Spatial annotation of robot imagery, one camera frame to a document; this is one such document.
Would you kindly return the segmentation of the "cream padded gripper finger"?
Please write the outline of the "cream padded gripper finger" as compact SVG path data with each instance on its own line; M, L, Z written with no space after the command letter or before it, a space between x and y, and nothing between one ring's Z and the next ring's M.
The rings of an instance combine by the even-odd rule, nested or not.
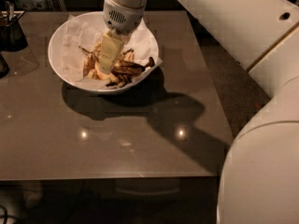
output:
M108 75L120 56L124 42L116 30L109 30L102 37L99 55L99 70Z

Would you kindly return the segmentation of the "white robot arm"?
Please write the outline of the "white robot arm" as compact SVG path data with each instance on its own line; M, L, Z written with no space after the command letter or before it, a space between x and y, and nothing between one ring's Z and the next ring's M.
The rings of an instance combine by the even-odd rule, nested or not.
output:
M175 0L249 76L219 82L231 119L256 100L226 155L216 224L299 224L299 8L288 0Z

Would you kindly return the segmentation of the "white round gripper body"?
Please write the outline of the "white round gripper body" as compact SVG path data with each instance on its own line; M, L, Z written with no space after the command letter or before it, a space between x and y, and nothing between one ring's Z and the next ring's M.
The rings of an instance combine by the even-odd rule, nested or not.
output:
M105 0L104 21L109 29L128 35L140 24L144 9L145 0Z

